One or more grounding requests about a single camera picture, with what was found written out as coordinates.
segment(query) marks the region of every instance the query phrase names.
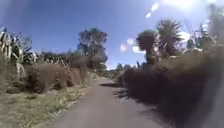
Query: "bush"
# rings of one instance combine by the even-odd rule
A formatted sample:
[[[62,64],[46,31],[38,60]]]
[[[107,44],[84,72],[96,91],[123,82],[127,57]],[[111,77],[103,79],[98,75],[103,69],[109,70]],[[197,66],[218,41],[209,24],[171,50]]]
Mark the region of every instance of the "bush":
[[[182,125],[195,111],[204,89],[220,85],[223,50],[213,47],[164,59],[152,67],[129,69],[118,81],[125,84],[131,97],[156,105],[166,121]]]
[[[27,67],[26,89],[31,92],[46,92],[53,89],[81,84],[80,69],[62,67],[57,64],[42,64],[37,67]]]

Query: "spiky plant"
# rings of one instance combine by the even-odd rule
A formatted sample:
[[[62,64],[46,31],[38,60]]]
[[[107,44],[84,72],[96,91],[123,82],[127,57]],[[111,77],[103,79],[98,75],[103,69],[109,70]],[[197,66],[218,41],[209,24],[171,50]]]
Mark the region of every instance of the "spiky plant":
[[[164,54],[163,51],[168,55],[175,55],[176,49],[174,44],[177,41],[181,41],[180,28],[181,24],[177,21],[172,20],[161,20],[157,25],[157,32],[159,37],[159,51]]]

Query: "asphalt road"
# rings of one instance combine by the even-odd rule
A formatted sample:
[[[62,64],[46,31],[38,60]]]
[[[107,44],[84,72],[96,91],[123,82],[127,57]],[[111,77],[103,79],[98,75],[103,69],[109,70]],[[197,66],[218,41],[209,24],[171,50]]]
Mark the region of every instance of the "asphalt road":
[[[51,128],[168,128],[147,107],[134,100],[118,98],[120,90],[113,82],[102,79]]]

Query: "dry grass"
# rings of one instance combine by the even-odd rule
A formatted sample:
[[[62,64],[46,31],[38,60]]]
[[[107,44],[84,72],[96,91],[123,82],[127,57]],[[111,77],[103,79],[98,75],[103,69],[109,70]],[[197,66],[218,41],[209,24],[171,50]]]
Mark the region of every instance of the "dry grass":
[[[25,69],[27,76],[16,79],[13,66],[0,61],[0,128],[47,127],[96,79],[85,68],[44,64]]]
[[[44,128],[84,92],[85,87],[70,87],[46,94],[20,93],[1,96],[0,127]]]
[[[43,93],[81,85],[83,76],[78,68],[70,68],[57,64],[42,64],[26,67],[28,76],[23,80],[27,83],[26,90]]]

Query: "blue sky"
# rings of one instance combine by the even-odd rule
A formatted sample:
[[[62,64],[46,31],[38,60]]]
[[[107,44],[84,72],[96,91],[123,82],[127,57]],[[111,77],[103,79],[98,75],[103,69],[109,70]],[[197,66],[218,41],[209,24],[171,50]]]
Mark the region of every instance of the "blue sky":
[[[192,3],[179,2],[179,5],[175,0],[170,1],[0,0],[0,25],[9,31],[31,35],[36,51],[56,52],[75,49],[79,32],[98,27],[108,33],[107,64],[114,67],[117,63],[135,64],[144,60],[144,54],[133,52],[133,46],[128,45],[127,40],[134,39],[145,29],[155,28],[160,19],[188,22],[194,28],[206,19],[205,0],[188,0]],[[159,8],[146,18],[157,2]]]

